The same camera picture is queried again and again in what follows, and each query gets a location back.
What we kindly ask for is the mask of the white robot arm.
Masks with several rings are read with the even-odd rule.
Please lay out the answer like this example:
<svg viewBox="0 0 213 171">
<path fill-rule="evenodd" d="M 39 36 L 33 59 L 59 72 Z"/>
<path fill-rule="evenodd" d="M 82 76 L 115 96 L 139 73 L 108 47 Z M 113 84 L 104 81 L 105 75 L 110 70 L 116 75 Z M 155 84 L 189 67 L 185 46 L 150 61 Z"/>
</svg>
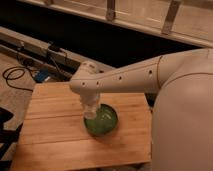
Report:
<svg viewBox="0 0 213 171">
<path fill-rule="evenodd" d="M 70 88 L 89 116 L 102 93 L 155 93 L 151 171 L 213 171 L 213 48 L 159 55 L 104 73 L 85 61 Z"/>
</svg>

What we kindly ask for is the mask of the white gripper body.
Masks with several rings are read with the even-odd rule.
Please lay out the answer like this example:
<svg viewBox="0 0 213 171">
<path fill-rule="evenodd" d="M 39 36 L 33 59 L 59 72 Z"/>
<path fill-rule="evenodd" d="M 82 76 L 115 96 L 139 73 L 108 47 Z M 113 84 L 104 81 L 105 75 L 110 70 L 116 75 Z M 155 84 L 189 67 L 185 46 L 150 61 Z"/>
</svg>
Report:
<svg viewBox="0 0 213 171">
<path fill-rule="evenodd" d="M 80 102 L 83 107 L 85 106 L 97 106 L 100 101 L 99 93 L 84 93 L 80 95 Z"/>
</svg>

